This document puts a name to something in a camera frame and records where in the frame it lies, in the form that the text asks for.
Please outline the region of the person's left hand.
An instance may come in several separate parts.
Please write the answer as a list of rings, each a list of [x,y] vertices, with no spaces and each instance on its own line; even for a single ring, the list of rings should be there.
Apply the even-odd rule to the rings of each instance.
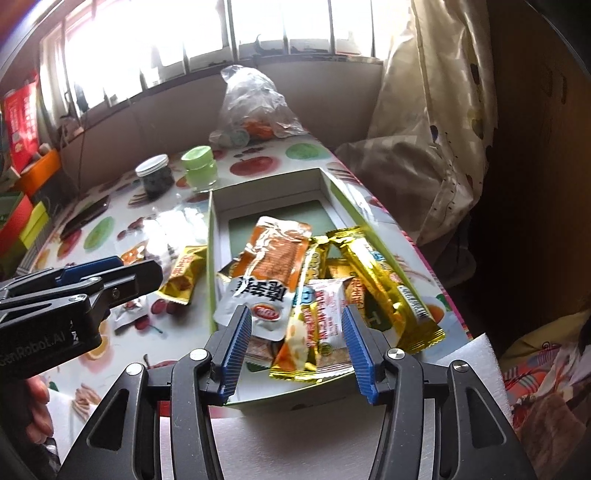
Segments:
[[[43,444],[54,434],[53,421],[47,407],[50,401],[49,389],[39,376],[28,379],[27,385],[31,395],[29,405],[32,421],[26,427],[26,433],[34,444]]]

